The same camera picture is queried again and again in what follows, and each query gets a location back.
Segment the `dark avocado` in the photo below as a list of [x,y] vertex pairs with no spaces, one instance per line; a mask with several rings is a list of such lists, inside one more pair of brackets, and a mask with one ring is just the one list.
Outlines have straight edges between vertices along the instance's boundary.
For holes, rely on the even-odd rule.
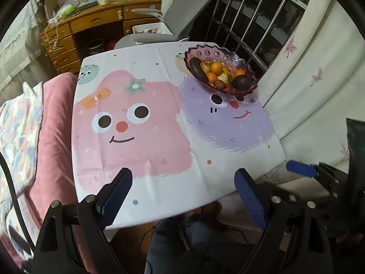
[[236,76],[231,82],[232,87],[235,90],[239,90],[241,92],[248,91],[252,87],[252,80],[250,76],[247,75],[239,75]]

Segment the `wrinkled brown red fruit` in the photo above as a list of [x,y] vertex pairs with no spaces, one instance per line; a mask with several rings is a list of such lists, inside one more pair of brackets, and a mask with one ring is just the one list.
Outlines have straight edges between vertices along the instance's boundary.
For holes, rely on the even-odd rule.
[[215,88],[219,91],[223,91],[225,89],[225,83],[222,80],[217,80],[214,84]]

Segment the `pink glass fruit bowl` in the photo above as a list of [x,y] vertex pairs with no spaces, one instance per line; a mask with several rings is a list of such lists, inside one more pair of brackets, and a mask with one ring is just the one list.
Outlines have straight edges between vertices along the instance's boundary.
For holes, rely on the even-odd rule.
[[255,91],[255,72],[243,59],[226,48],[196,45],[184,52],[187,70],[203,85],[234,96],[246,96]]

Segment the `wooden desk with drawers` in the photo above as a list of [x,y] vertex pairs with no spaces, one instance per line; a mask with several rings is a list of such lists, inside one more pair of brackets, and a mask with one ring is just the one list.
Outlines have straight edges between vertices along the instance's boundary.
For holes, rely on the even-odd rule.
[[112,50],[116,42],[132,33],[134,25],[157,22],[152,16],[132,13],[136,8],[161,9],[161,0],[119,0],[93,6],[49,24],[40,32],[42,45],[58,74],[80,71],[89,56],[86,45],[104,39],[104,50]]

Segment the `white lace cover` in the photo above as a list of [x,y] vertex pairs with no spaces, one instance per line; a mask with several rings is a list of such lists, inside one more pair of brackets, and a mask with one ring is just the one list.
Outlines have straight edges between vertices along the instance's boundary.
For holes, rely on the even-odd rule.
[[34,87],[56,75],[42,45],[46,18],[36,0],[20,11],[1,40],[1,103],[23,93],[23,83]]

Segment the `white butterfly curtain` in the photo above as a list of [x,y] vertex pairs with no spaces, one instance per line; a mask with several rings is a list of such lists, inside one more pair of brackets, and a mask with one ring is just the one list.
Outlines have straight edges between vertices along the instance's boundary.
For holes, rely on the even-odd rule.
[[289,160],[347,171],[347,119],[364,119],[364,39],[336,0],[309,0],[259,82]]

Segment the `grey office chair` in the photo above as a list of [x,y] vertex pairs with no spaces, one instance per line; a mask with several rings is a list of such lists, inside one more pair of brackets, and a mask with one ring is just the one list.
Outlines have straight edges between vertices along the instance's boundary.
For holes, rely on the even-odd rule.
[[211,0],[173,0],[167,12],[158,9],[136,8],[131,12],[158,18],[171,31],[172,35],[159,33],[132,33],[122,37],[115,49],[150,43],[181,42],[189,39],[189,32],[195,19]]

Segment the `metal window grille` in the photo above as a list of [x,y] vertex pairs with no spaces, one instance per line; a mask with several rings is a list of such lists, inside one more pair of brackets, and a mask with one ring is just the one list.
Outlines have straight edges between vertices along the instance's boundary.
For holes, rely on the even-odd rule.
[[309,0],[213,0],[206,39],[264,74],[304,16]]

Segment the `pink blanket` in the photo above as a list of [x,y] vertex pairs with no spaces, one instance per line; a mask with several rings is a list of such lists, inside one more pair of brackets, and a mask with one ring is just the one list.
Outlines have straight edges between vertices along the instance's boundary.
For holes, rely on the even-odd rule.
[[77,77],[66,72],[43,85],[43,118],[33,184],[18,198],[22,216],[36,242],[50,204],[77,202],[72,172],[71,124]]

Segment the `orange tangerine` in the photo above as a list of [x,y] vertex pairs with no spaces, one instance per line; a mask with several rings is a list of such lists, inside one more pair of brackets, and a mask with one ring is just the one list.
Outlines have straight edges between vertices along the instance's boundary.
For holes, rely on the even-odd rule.
[[219,76],[223,73],[223,66],[218,62],[212,63],[211,64],[211,71],[214,74],[216,74],[217,76]]
[[217,75],[216,75],[216,74],[214,74],[213,72],[208,72],[208,73],[207,73],[207,77],[208,77],[209,82],[210,82],[212,85],[214,85],[214,84],[215,84],[215,82],[218,80]]
[[246,73],[243,69],[237,69],[234,73],[233,73],[233,77],[236,78],[237,76],[244,76]]

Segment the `white storage box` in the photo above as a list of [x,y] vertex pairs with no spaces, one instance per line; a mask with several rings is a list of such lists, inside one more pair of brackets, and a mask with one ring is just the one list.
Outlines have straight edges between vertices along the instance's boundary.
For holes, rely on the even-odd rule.
[[169,28],[163,22],[134,25],[132,27],[132,31],[133,33],[159,33],[172,35]]

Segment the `red apple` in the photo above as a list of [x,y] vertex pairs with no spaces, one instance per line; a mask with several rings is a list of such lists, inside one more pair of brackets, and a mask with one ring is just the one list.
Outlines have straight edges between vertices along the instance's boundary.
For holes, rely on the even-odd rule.
[[201,69],[207,74],[211,72],[211,65],[213,63],[211,61],[208,60],[203,60],[200,62],[200,67]]

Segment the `black waste basket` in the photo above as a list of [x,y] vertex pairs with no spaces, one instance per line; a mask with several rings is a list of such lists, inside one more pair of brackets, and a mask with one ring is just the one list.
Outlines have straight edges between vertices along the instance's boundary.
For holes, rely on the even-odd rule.
[[98,53],[104,52],[104,39],[97,38],[92,40],[86,45],[86,50],[88,51],[89,55],[96,55]]

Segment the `floral quilt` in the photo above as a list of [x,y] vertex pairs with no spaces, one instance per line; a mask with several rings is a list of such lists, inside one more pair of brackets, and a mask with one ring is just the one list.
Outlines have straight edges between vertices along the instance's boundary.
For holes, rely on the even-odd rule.
[[43,83],[22,85],[23,94],[1,106],[1,154],[8,165],[16,196],[36,176],[39,134],[43,119]]

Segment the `cartoon printed tablecloth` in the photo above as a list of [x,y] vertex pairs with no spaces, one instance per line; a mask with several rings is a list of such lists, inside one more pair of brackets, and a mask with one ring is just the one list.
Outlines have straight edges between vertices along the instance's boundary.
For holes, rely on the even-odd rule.
[[218,92],[187,70],[184,52],[204,44],[139,45],[82,61],[72,115],[74,182],[83,199],[120,169],[131,170],[115,229],[203,206],[234,192],[236,170],[257,179],[284,162],[255,91]]

